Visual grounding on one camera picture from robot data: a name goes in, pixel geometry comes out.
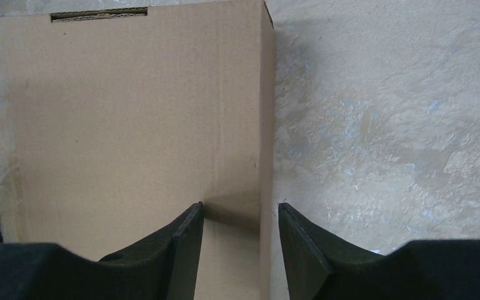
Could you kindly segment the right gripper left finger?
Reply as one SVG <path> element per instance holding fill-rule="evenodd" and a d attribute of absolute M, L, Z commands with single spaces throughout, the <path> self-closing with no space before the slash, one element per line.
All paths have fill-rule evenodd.
<path fill-rule="evenodd" d="M 53 243 L 0 243 L 0 299 L 193 299 L 204 207 L 98 261 Z"/>

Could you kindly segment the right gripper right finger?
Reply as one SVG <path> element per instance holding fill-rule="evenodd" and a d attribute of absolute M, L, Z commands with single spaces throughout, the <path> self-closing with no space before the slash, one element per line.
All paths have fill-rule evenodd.
<path fill-rule="evenodd" d="M 285 202 L 278 223 L 291 299 L 480 299 L 480 239 L 415 240 L 383 256 Z"/>

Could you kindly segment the brown cardboard express box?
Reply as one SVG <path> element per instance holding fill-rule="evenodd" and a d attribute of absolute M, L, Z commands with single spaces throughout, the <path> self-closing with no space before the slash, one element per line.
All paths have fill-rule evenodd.
<path fill-rule="evenodd" d="M 200 201 L 196 299 L 268 299 L 275 68 L 264 1 L 0 16 L 4 240 L 96 260 Z"/>

